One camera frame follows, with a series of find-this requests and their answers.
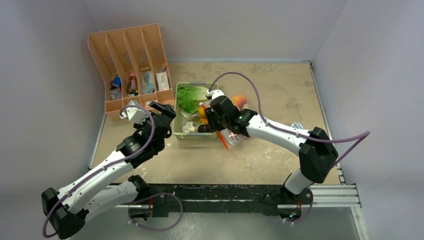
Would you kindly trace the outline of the fake peach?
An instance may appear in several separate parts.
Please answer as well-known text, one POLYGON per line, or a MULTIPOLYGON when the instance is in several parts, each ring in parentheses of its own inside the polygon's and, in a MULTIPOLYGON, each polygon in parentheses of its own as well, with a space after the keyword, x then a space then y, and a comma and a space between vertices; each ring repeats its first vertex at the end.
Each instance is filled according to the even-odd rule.
POLYGON ((243 95, 243 94, 236 94, 236 95, 233 95, 231 98, 230 98, 230 100, 231 100, 231 102, 236 106, 236 107, 238 107, 239 109, 242 109, 243 108, 243 106, 245 105, 245 104, 247 104, 247 102, 248 102, 248 100, 247 100, 247 97, 245 96, 245 95, 243 95))

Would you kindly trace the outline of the clear zip top bag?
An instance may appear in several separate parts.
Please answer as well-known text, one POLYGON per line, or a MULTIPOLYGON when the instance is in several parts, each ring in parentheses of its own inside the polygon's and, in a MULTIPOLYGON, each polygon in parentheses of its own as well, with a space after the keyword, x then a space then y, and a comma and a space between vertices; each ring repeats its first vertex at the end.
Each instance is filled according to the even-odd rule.
POLYGON ((215 133, 217 134, 218 139, 224 145, 224 148, 228 151, 246 139, 244 135, 233 133, 231 130, 226 128, 220 131, 216 131, 215 133))

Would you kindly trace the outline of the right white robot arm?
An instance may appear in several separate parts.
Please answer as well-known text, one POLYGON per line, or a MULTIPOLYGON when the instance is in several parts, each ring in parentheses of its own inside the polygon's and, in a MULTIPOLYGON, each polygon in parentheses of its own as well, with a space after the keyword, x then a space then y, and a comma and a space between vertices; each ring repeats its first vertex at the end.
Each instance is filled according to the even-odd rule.
POLYGON ((298 156, 299 169, 289 175, 280 191, 288 204, 298 200, 310 185, 323 183, 339 156, 327 133, 319 127, 309 131, 262 119, 254 110, 239 110, 220 90, 208 93, 207 98, 211 102, 205 114, 212 132, 227 129, 236 135, 273 143, 298 156))

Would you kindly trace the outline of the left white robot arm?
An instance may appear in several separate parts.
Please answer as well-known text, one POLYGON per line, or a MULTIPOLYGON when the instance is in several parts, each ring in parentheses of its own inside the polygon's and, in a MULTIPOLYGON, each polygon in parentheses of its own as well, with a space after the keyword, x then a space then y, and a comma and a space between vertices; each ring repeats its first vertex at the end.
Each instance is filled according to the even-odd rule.
POLYGON ((169 104, 152 101, 149 106, 157 112, 145 109, 136 101, 125 105, 119 115, 134 123, 135 132, 79 179, 58 190, 49 187, 41 194, 46 216, 42 227, 45 238, 67 239, 80 231, 86 222, 117 205, 130 202, 142 205, 152 197, 148 184, 140 176, 131 176, 122 184, 106 189, 115 179, 165 148, 176 112, 169 104))

